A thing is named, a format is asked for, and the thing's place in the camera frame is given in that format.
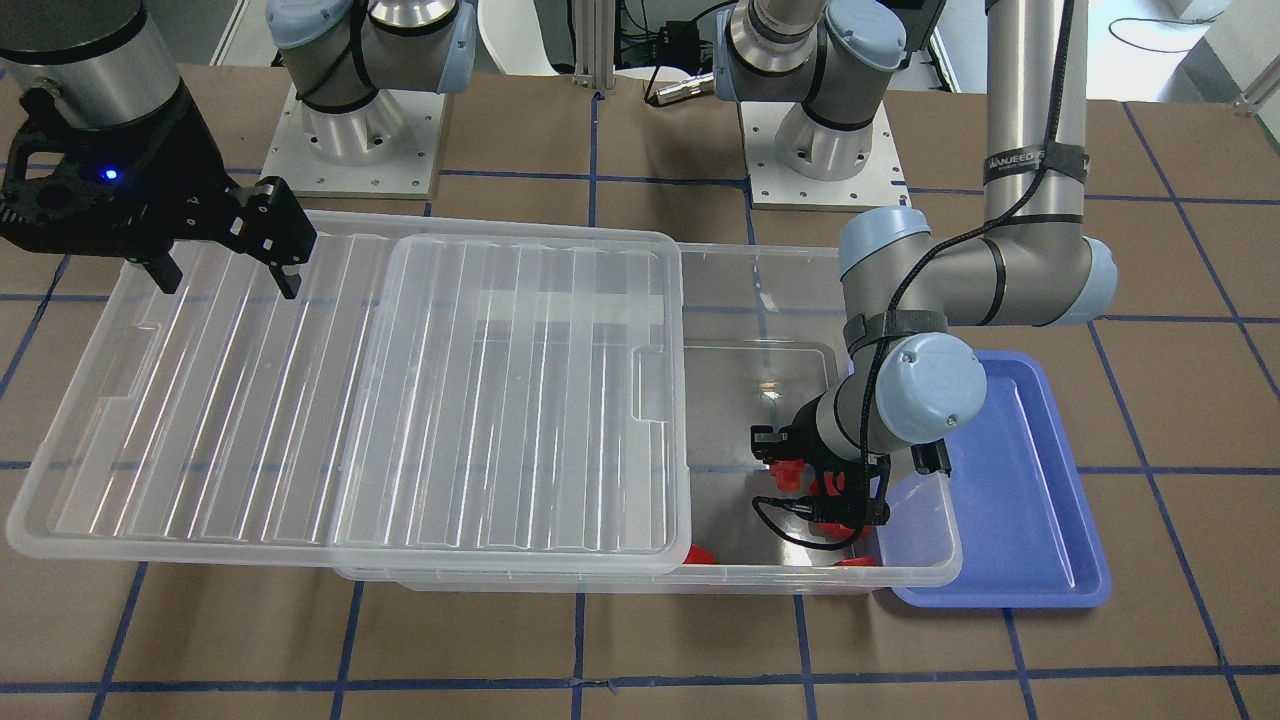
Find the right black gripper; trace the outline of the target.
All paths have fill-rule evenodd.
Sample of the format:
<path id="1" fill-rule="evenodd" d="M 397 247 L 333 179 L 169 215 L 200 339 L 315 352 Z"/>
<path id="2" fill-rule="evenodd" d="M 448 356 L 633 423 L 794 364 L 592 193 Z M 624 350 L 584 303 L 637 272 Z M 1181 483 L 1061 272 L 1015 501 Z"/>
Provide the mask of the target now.
<path id="1" fill-rule="evenodd" d="M 211 241 L 268 265 L 280 295 L 297 299 L 315 228 L 282 178 L 230 178 L 186 86 L 106 129 L 74 128 L 55 101 L 46 88 L 20 96 L 27 119 L 6 159 L 4 240 L 31 252 L 142 263 L 165 295 L 184 277 L 173 245 Z"/>

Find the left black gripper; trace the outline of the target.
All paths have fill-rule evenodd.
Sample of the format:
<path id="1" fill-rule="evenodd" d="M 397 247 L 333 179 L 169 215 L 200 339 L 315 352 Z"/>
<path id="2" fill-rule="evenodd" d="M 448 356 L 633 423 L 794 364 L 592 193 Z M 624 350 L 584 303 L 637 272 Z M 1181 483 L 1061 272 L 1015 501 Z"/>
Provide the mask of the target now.
<path id="1" fill-rule="evenodd" d="M 838 457 L 826 447 L 817 429 L 817 401 L 801 406 L 794 421 L 782 428 L 771 425 L 750 427 L 750 450 L 753 456 L 764 462 L 787 459 L 803 459 L 806 469 L 813 470 L 814 479 L 824 473 L 844 473 L 846 475 L 845 496 L 800 498 L 755 498 L 754 503 L 768 503 L 777 509 L 794 512 L 805 521 L 826 521 L 828 519 L 858 518 L 865 527 L 879 527 L 890 519 L 890 506 L 884 498 L 887 489 L 870 489 L 874 478 L 887 479 L 890 460 L 879 460 L 870 465 L 861 460 Z"/>

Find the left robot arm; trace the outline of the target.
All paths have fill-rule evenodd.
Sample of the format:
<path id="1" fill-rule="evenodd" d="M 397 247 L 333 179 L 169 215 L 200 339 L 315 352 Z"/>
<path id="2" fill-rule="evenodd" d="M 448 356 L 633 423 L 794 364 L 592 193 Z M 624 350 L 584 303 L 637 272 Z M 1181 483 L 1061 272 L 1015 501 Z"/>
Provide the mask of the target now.
<path id="1" fill-rule="evenodd" d="M 950 240 L 900 205 L 845 225 L 838 278 L 852 373 L 788 425 L 751 429 L 751 451 L 781 488 L 751 501 L 773 532 L 773 511 L 851 538 L 888 521 L 891 455 L 937 445 L 986 402 L 986 374 L 954 327 L 1078 324 L 1114 299 L 1114 256 L 1083 231 L 1087 5 L 989 1 L 986 20 L 986 219 Z M 893 10 L 739 1 L 717 29 L 717 96 L 788 104 L 774 145 L 791 170 L 836 182 L 864 168 L 908 55 Z"/>

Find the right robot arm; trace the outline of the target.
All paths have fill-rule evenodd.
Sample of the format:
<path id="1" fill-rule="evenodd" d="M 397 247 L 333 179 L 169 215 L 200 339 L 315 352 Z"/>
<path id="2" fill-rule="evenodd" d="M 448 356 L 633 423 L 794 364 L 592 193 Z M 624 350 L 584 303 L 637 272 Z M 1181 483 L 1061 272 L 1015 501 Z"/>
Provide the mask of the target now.
<path id="1" fill-rule="evenodd" d="M 283 178 L 232 179 L 142 1 L 5 1 L 1 46 L 26 113 L 3 179 L 5 241 L 119 258 L 164 293 L 182 281 L 174 243 L 214 242 L 297 296 L 314 225 Z"/>

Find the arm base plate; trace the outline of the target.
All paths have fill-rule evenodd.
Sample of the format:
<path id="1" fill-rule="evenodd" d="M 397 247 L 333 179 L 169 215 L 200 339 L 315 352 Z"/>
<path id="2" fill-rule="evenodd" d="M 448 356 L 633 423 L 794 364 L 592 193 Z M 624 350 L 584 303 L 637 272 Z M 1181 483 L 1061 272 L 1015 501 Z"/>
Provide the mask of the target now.
<path id="1" fill-rule="evenodd" d="M 869 126 L 835 131 L 796 102 L 741 102 L 751 202 L 774 210 L 867 211 L 911 204 L 884 106 Z"/>
<path id="2" fill-rule="evenodd" d="M 436 178 L 444 95 L 383 90 L 355 111 L 325 114 L 285 95 L 262 163 L 293 193 L 428 200 Z"/>

